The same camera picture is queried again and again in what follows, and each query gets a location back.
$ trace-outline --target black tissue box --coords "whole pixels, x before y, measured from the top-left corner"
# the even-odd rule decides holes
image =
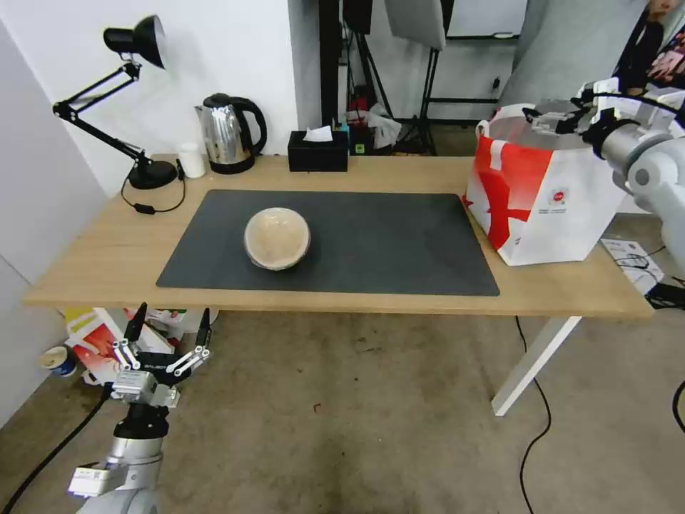
[[[347,132],[333,131],[332,141],[304,141],[306,131],[293,131],[288,142],[290,171],[347,171]]]

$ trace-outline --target white table leg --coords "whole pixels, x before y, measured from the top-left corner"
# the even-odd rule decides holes
[[[554,355],[581,319],[582,316],[571,316],[570,318],[551,318],[547,322],[492,399],[491,405],[495,415],[503,416],[507,413],[509,407],[514,405],[537,372]]]

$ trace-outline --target kettle handle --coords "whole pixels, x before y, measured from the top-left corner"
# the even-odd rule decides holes
[[[255,120],[257,120],[257,125],[259,125],[259,141],[252,145],[253,155],[260,153],[266,144],[266,121],[264,120],[264,114],[257,107],[257,104],[242,96],[231,96],[230,102],[234,108],[242,109],[255,115]]]

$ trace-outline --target black desk mat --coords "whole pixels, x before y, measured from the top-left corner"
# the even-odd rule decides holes
[[[250,262],[248,220],[268,207],[300,213],[305,257],[284,271]],[[498,296],[456,195],[207,192],[157,280],[160,287]]]

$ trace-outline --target logo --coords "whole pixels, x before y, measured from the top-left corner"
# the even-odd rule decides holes
[[[549,205],[559,206],[564,205],[569,198],[568,188],[557,188],[552,191],[552,196],[549,197]]]

